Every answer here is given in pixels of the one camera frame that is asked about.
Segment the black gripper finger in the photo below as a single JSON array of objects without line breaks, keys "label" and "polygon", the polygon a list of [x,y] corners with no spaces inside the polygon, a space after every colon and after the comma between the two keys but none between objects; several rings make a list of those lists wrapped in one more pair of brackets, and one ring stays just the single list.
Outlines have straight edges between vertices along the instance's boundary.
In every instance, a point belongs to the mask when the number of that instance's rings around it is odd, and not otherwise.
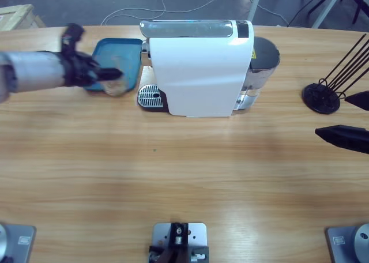
[{"label": "black gripper finger", "polygon": [[347,96],[344,100],[365,111],[369,110],[369,91],[363,91]]},{"label": "black gripper finger", "polygon": [[368,153],[368,130],[364,128],[334,125],[317,128],[315,134],[339,148]]}]

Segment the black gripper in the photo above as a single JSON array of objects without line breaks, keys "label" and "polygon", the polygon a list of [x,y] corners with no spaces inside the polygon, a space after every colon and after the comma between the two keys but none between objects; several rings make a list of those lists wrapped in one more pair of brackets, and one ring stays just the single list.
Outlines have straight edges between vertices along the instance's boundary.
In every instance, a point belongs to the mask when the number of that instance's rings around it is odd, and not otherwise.
[{"label": "black gripper", "polygon": [[59,53],[59,59],[64,69],[65,87],[87,87],[98,81],[120,79],[124,73],[116,68],[100,68],[91,55],[76,52],[73,55]]}]

